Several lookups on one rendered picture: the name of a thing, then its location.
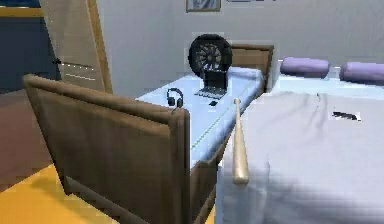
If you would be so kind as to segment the brown bed with blue sheets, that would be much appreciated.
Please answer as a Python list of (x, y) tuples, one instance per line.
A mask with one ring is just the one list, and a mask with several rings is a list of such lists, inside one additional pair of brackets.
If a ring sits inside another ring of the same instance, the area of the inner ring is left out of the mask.
[[(137, 99), (26, 75), (25, 90), (61, 186), (120, 224), (204, 224), (240, 111), (267, 89), (270, 45), (236, 44), (228, 90), (197, 96), (184, 76)], [(178, 88), (182, 108), (166, 93)], [(211, 101), (217, 105), (209, 106)]]

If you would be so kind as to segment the bed with white cover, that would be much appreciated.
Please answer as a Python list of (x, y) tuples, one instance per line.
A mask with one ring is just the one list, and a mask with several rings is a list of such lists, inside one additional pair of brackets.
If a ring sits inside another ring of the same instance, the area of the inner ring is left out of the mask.
[(282, 75), (241, 121), (249, 182), (226, 148), (215, 224), (384, 224), (384, 87)]

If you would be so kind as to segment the black headphones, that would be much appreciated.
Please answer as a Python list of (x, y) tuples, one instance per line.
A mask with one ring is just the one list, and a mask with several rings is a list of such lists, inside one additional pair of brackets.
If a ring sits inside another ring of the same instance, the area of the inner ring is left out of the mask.
[[(170, 95), (171, 92), (176, 92), (178, 94), (178, 98), (175, 98)], [(178, 108), (182, 108), (184, 104), (184, 96), (180, 89), (178, 88), (169, 88), (166, 93), (167, 103), (169, 106), (176, 106)]]

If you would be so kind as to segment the black laptop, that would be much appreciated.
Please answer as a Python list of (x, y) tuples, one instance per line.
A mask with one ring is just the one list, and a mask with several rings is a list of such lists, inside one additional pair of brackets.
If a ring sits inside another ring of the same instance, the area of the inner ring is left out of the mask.
[(202, 70), (200, 78), (204, 87), (196, 92), (197, 96), (220, 100), (228, 87), (228, 76), (224, 71)]

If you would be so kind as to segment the black round wheel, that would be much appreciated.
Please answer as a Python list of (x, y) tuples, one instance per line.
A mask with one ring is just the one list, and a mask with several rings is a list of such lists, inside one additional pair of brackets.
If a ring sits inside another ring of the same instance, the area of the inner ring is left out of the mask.
[(192, 72), (202, 78), (207, 71), (227, 72), (232, 65), (232, 46), (217, 34), (196, 37), (188, 51), (188, 63)]

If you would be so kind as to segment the wooden baseball bat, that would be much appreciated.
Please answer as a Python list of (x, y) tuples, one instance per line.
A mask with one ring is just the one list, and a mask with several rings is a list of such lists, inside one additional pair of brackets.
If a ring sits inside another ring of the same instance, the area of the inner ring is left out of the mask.
[(240, 112), (240, 99), (235, 98), (234, 104), (236, 106), (236, 121), (234, 127), (233, 138), (233, 182), (237, 186), (247, 185), (249, 182), (249, 170), (246, 146), (244, 141), (244, 134), (242, 129), (241, 112)]

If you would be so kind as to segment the purple pillow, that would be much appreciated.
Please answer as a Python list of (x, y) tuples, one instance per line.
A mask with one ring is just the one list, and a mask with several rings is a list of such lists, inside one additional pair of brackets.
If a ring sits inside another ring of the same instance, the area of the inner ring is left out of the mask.
[(286, 57), (280, 65), (281, 74), (308, 78), (324, 78), (329, 69), (327, 60), (314, 58)]
[(347, 62), (341, 67), (339, 78), (347, 82), (384, 85), (384, 64)]

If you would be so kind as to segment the light wooden room door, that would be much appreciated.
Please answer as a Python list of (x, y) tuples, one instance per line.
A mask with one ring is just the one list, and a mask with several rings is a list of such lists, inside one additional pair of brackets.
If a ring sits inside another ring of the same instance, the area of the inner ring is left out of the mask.
[(112, 93), (97, 0), (39, 0), (63, 82)]

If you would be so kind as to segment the framed wall picture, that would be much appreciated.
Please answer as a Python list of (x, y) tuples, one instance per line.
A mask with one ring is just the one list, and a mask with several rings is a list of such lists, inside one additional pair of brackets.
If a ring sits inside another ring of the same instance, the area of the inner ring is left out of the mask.
[(219, 12), (221, 0), (186, 0), (187, 12)]

